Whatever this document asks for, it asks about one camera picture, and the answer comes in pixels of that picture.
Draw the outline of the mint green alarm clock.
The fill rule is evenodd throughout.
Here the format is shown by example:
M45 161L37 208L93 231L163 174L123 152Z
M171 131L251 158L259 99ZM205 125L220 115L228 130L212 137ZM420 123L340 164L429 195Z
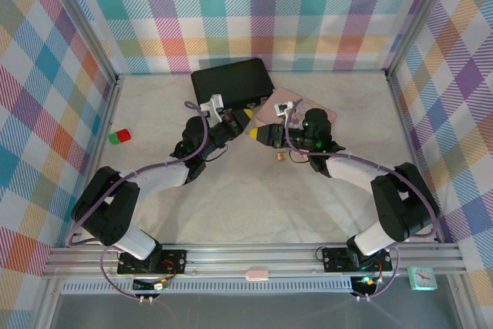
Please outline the mint green alarm clock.
M432 267L411 266L407 269L412 290L433 291L438 284Z

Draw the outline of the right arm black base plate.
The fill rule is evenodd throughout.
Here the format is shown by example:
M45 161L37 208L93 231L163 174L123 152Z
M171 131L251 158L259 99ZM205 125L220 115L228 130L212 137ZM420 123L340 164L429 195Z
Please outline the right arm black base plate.
M324 247L322 262L326 273L335 272L390 272L393 270L390 253L379 250L370 255L351 254L347 248Z

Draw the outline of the small black controller board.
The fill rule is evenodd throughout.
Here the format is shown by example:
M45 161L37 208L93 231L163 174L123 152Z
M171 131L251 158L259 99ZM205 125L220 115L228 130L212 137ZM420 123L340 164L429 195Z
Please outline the small black controller board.
M172 280L173 279L171 277L162 277L157 280L133 279L132 289L135 291L145 290L161 292L169 287Z
M381 276L361 276L351 277L352 294L358 295L372 295L376 294L378 285L382 282Z

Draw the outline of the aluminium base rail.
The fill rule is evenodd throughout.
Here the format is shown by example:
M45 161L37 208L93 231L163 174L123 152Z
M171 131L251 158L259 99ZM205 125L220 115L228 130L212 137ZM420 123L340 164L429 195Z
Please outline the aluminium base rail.
M317 243L191 243L166 244L167 250L186 250L184 277L244 278L251 270L265 270L269 278L321 277ZM103 247L86 244L52 250L42 277L101 277L99 258ZM466 272L455 243L403 243L391 251L392 264L399 265L401 276L413 266L431 267L437 275Z

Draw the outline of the aluminium frame post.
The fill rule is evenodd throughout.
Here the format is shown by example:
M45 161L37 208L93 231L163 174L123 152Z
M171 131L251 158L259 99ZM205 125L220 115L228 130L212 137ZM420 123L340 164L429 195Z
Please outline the aluminium frame post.
M112 67L102 44L96 38L96 34L92 30L89 20L86 18L86 15L82 11L78 1L60 0L60 2L65 7L66 12L73 21L76 29L79 31L90 52L93 54L98 66L102 69L105 76L112 82L112 84L117 85L119 82L119 74L116 73L115 69Z
M397 75L397 71L404 63L407 54L411 50L419 32L429 19L438 0L410 0L404 3L404 18L386 59L382 64L382 70L388 83L391 83Z

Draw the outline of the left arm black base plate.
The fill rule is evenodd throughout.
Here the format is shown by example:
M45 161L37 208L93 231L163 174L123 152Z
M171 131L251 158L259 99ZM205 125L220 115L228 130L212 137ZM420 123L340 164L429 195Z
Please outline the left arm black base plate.
M186 250L157 248L145 260L123 252L118 255L117 274L180 275L186 267Z

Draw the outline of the pink tin box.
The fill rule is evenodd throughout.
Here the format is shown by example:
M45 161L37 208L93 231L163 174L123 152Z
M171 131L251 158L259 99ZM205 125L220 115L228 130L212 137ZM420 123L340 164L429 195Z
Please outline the pink tin box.
M274 104L278 102L293 102L293 109L290 111L288 116L277 117L274 111ZM313 108L323 109L327 112L328 119L332 125L332 121L336 118L336 114L329 109L324 108L323 106L309 100L304 97L296 94L295 92L290 91L286 88L278 88L274 91L272 96L267 99L265 104L262 106L260 111L255 116L256 127L264 126L271 123L281 124L286 133L288 133L287 120L291 118L291 115L294 114L291 127L299 128L300 121L304 118L304 113ZM304 151L297 151L294 149L293 151L299 152L301 155L309 156L311 153L305 153Z

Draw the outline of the aluminium side rail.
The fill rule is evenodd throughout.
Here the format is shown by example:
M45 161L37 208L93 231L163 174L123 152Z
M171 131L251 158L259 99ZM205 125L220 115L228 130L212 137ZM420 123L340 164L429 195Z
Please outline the aluminium side rail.
M101 119L100 127L96 136L96 144L94 145L93 153L90 156L88 171L83 183L82 193L89 185L90 180L96 173L101 162L101 158L107 143L107 136L112 126L112 121L116 112L119 97L121 95L122 85L125 82L125 75L120 74L112 82L109 90L108 100L104 110L104 115Z
M404 115L404 110L401 107L401 104L399 103L397 93L394 89L393 78L391 77L391 75L386 70L384 70L384 76L385 76L386 83L388 85L388 88L389 88L389 91L391 94L391 98L393 99L395 109L397 110L399 120L401 121L402 131L403 131L406 145L407 145L407 151L409 152L409 154L411 156L413 164L418 168L418 171L423 176L424 174L423 174L423 171L420 167L418 155L417 155L416 150L414 148L414 142L412 140L410 132L408 131L407 122L406 122L405 115ZM437 219L433 224L433 230L435 230L435 232L433 234L434 241L437 241L439 243L443 243L444 242L444 235L443 235L442 230L441 230L440 216L437 216Z

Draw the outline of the red and green block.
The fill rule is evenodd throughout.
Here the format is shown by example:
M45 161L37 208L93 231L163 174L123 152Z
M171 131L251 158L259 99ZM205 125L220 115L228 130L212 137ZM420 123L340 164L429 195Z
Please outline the red and green block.
M130 141L132 138L131 133L128 129L121 129L110 133L108 135L108 141L113 145L118 145L120 143L125 143Z

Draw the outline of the pink eraser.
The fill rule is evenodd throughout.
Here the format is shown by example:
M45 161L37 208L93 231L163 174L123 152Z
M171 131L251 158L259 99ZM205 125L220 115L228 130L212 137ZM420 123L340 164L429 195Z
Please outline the pink eraser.
M245 279L249 282L269 280L269 270L260 267L251 268L245 273Z

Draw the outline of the black hard case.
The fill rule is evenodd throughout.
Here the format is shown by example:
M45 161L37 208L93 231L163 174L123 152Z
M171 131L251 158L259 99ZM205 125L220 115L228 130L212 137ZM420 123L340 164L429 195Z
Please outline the black hard case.
M197 102L208 103L221 95L224 109L259 106L275 90L269 73L259 58L192 72L191 80Z

